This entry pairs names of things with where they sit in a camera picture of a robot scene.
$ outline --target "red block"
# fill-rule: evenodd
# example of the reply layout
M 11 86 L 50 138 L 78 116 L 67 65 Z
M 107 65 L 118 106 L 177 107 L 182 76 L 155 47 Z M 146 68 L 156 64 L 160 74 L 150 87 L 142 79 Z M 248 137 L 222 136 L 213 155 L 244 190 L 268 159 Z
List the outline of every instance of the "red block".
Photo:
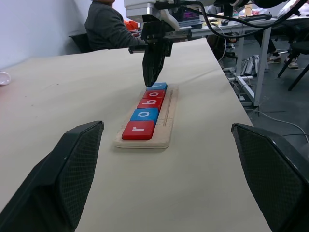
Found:
M 156 98 L 156 99 L 143 98 L 140 101 L 137 108 L 138 109 L 158 108 L 160 111 L 162 103 L 163 103 L 163 98 Z
M 155 130 L 154 121 L 129 121 L 122 139 L 124 140 L 149 140 L 152 138 Z
M 156 98 L 163 98 L 165 95 L 165 90 L 159 89 L 159 90 L 147 90 L 143 96 L 143 98 L 148 99 L 156 99 Z

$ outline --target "blue block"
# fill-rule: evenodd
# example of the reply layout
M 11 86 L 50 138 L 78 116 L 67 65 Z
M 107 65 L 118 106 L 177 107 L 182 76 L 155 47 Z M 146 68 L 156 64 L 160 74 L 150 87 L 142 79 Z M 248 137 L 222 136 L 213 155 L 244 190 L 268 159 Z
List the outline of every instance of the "blue block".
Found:
M 158 90 L 158 89 L 166 89 L 168 85 L 166 82 L 161 82 L 161 83 L 154 83 L 153 86 L 147 87 L 146 90 Z
M 130 121 L 156 121 L 159 117 L 159 110 L 157 108 L 152 109 L 136 109 L 130 119 Z

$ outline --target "gray sweater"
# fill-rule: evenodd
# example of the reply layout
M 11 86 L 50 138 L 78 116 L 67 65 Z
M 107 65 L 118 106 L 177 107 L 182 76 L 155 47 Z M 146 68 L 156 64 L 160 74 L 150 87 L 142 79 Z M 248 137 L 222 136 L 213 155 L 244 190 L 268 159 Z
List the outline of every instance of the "gray sweater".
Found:
M 145 44 L 134 37 L 123 23 L 121 14 L 111 6 L 93 1 L 85 23 L 93 50 L 125 48 Z

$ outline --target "wooden tray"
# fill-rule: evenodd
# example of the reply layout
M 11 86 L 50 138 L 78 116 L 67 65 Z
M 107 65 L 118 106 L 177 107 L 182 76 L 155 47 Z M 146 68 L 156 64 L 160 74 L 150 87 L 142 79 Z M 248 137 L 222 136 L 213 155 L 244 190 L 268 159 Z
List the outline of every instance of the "wooden tray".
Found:
M 127 123 L 131 119 L 133 112 L 142 99 L 145 91 L 140 94 L 139 101 L 132 107 L 127 119 L 121 126 L 114 145 L 120 148 L 148 148 L 148 149 L 162 149 L 167 148 L 170 142 L 170 136 L 173 129 L 173 122 L 175 117 L 175 110 L 178 98 L 178 86 L 168 85 L 161 111 L 159 113 L 158 120 L 154 128 L 153 137 L 150 140 L 123 140 L 122 133 L 124 132 Z

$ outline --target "table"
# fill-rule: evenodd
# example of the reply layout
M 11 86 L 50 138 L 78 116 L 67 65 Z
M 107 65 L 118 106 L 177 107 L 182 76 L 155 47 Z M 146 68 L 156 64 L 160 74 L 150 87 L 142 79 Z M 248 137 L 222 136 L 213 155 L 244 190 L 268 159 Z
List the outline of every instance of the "table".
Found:
M 253 21 L 251 23 L 256 24 L 256 25 L 263 25 L 263 24 L 270 24 L 275 22 L 277 19 L 272 18 L 270 20 L 264 21 L 264 20 L 258 20 L 258 21 Z M 259 28 L 252 28 L 247 25 L 243 25 L 241 23 L 237 22 L 229 22 L 228 25 L 226 26 L 220 26 L 218 27 L 213 27 L 217 32 L 219 33 L 232 33 L 232 32 L 238 32 L 240 35 L 244 34 L 246 31 L 249 30 L 259 30 Z M 201 36 L 207 36 L 207 35 L 212 35 L 213 33 L 207 26 L 203 26 L 201 29 L 195 29 L 192 30 L 192 37 L 201 37 Z M 260 62 L 259 62 L 259 68 L 257 72 L 257 85 L 255 91 L 253 91 L 247 83 L 244 81 L 244 79 L 240 76 L 241 73 L 241 64 L 242 64 L 242 59 L 243 59 L 243 45 L 244 45 L 244 38 L 239 39 L 239 50 L 237 53 L 238 60 L 237 60 L 237 65 L 236 65 L 236 80 L 237 82 L 243 86 L 243 89 L 246 91 L 248 94 L 249 98 L 251 99 L 253 106 L 259 106 L 260 104 L 260 96 L 262 92 L 262 83 L 263 83 L 263 78 L 264 78 L 264 71 L 266 67 L 266 62 L 267 62 L 267 50 L 268 50 L 268 44 L 269 44 L 269 39 L 270 39 L 270 34 L 271 34 L 271 28 L 268 28 L 264 31 L 263 33 L 263 40 L 262 40 L 262 47 L 261 47 L 261 53 L 260 53 Z
M 269 232 L 230 132 L 232 123 L 251 122 L 205 39 L 176 43 L 159 76 L 179 85 L 170 147 L 112 145 L 145 88 L 142 58 L 119 49 L 5 70 L 13 81 L 0 88 L 0 208 L 64 132 L 103 120 L 77 232 Z

